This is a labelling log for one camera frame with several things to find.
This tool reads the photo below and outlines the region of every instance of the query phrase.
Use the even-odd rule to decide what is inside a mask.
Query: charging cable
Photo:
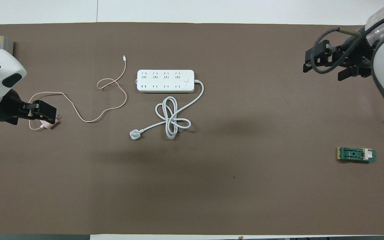
[[[85,122],[85,123],[96,123],[96,122],[100,121],[100,119],[102,118],[102,116],[105,115],[105,113],[106,113],[107,111],[109,111],[109,110],[113,110],[113,109],[117,109],[117,108],[120,108],[120,107],[122,107],[123,105],[125,105],[125,103],[127,102],[127,93],[123,90],[123,88],[122,88],[122,87],[118,84],[118,82],[117,82],[117,81],[120,80],[121,77],[124,75],[124,73],[125,73],[125,69],[127,68],[127,58],[125,57],[125,55],[122,56],[122,59],[124,60],[124,70],[122,71],[122,74],[121,74],[117,79],[103,78],[103,79],[101,79],[100,81],[97,82],[96,86],[97,86],[97,88],[99,88],[99,89],[104,89],[105,87],[107,87],[107,86],[109,86],[109,85],[115,83],[115,84],[118,86],[118,88],[124,93],[124,95],[125,95],[125,100],[124,100],[124,102],[123,102],[121,105],[119,105],[119,106],[117,106],[117,107],[115,107],[115,108],[108,108],[108,109],[104,110],[104,111],[103,111],[103,112],[102,112],[96,119],[94,119],[94,120],[87,121],[87,120],[85,120],[84,118],[82,118],[81,115],[79,114],[78,109],[76,108],[75,104],[73,104],[73,102],[69,99],[69,97],[67,97],[66,94],[64,94],[64,93],[62,93],[62,92],[41,92],[41,93],[37,93],[37,94],[34,94],[34,95],[31,97],[31,99],[29,100],[29,103],[32,101],[32,99],[33,99],[36,95],[39,95],[39,94],[55,94],[55,95],[63,95],[63,96],[70,102],[70,104],[72,104],[73,109],[75,110],[76,114],[78,115],[78,117],[79,117],[83,122]],[[110,80],[111,82],[108,83],[108,84],[106,84],[106,85],[104,85],[103,87],[99,87],[99,83],[102,82],[102,81],[105,81],[105,80]],[[43,124],[43,125],[41,125],[39,128],[34,129],[34,128],[31,127],[31,120],[29,120],[29,128],[30,128],[30,129],[32,129],[32,130],[38,130],[38,129],[41,129],[41,128],[43,128],[43,127],[48,128],[48,127],[46,127],[46,126]]]
[[[188,119],[186,118],[177,118],[177,114],[179,112],[181,112],[183,109],[189,107],[190,105],[192,105],[194,102],[196,102],[201,96],[202,94],[204,93],[204,84],[200,81],[200,80],[195,80],[194,83],[199,83],[201,84],[201,93],[198,95],[198,97],[196,97],[194,100],[192,100],[192,102],[188,103],[187,105],[185,105],[183,108],[180,108],[180,109],[177,109],[177,100],[175,99],[175,97],[166,97],[166,99],[163,100],[162,103],[158,103],[156,106],[155,106],[155,113],[158,115],[158,117],[160,117],[163,121],[162,122],[159,122],[159,123],[156,123],[154,125],[151,125],[147,128],[144,128],[144,129],[141,129],[141,130],[137,130],[137,129],[134,129],[133,131],[130,132],[130,137],[131,139],[133,140],[137,140],[140,138],[140,134],[142,134],[143,132],[145,132],[146,130],[149,130],[153,127],[156,127],[158,125],[161,125],[161,124],[165,124],[165,129],[166,129],[166,135],[169,139],[173,139],[176,137],[176,134],[178,132],[178,129],[181,128],[181,129],[188,129],[190,128],[191,126],[191,121],[189,121]],[[173,109],[171,109],[168,105],[167,105],[167,102],[170,101],[172,104],[173,104]],[[162,108],[162,111],[163,111],[163,114],[164,116],[162,116],[161,114],[159,114],[158,112],[158,107]],[[182,125],[179,125],[177,123],[177,121],[183,121],[183,122],[187,122],[188,125],[187,126],[182,126]]]

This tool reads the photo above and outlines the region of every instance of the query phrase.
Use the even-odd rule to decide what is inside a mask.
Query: power socket
[[[192,70],[138,70],[136,85],[141,93],[192,93]]]

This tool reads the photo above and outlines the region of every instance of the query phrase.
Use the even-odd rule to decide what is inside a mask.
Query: brown surface
[[[0,123],[0,233],[384,234],[384,101],[372,79],[302,73],[305,50],[329,26],[69,23],[0,25],[28,75],[23,100],[64,91],[61,124],[34,132]],[[346,37],[333,34],[334,44]],[[142,94],[139,69],[192,69],[203,97],[168,140]],[[173,94],[183,106],[192,94]],[[336,147],[372,147],[370,164]]]

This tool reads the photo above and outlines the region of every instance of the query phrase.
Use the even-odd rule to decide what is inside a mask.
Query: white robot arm
[[[331,32],[342,32],[351,35],[342,45],[334,47],[328,40],[320,42]],[[318,66],[329,67],[320,70]],[[342,81],[351,76],[373,76],[374,82],[384,97],[384,8],[373,14],[366,26],[358,31],[340,28],[325,32],[305,55],[303,72],[315,70],[317,73],[328,73],[335,67],[345,67],[340,71],[337,80]]]
[[[20,100],[12,87],[26,76],[26,70],[11,54],[0,50],[0,122],[17,125],[18,118],[40,119],[55,123],[56,108],[37,100],[32,104]]]

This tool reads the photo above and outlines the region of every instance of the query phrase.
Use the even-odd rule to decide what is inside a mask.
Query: plug
[[[49,122],[46,122],[44,120],[40,120],[41,121],[41,126],[40,128],[46,128],[46,129],[51,129],[52,127],[54,127],[54,125],[56,125],[58,123],[58,119],[57,119],[58,116],[56,116],[56,119],[55,119],[55,122],[54,124],[51,124]]]
[[[130,132],[130,138],[133,140],[137,140],[140,138],[140,131],[137,129],[134,129],[133,131]]]

